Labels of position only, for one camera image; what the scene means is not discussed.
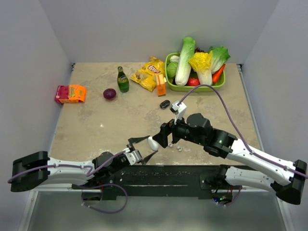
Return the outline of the white earbud charging case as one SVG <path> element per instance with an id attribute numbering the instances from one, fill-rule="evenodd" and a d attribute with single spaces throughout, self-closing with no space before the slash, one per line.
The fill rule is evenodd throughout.
<path id="1" fill-rule="evenodd" d="M 152 151 L 158 151 L 159 144 L 152 138 L 152 136 L 149 136 L 147 141 Z"/>

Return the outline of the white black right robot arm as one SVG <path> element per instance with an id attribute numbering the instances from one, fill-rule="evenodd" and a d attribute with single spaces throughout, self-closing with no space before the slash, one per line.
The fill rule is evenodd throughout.
<path id="1" fill-rule="evenodd" d="M 183 139 L 201 145 L 208 154 L 233 160 L 249 167 L 249 170 L 236 167 L 220 167 L 212 183 L 220 189 L 230 186 L 248 186 L 274 192 L 276 196 L 293 205 L 301 203 L 305 185 L 307 164 L 276 158 L 223 130 L 213 128 L 210 121 L 200 113 L 187 119 L 172 119 L 163 123 L 159 133 L 148 138 L 152 150 L 166 148 L 168 136 L 172 143 Z"/>

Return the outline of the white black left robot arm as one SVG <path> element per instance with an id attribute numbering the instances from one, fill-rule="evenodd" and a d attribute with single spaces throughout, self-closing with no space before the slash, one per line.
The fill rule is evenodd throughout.
<path id="1" fill-rule="evenodd" d="M 142 157 L 134 144 L 146 140 L 152 152 L 159 145 L 151 136 L 130 138 L 126 148 L 117 153 L 104 152 L 91 161 L 64 161 L 52 158 L 47 151 L 39 151 L 13 162 L 12 177 L 8 180 L 11 192 L 25 192 L 41 185 L 72 184 L 96 188 L 104 178 L 135 164 L 146 164 L 152 157 Z"/>

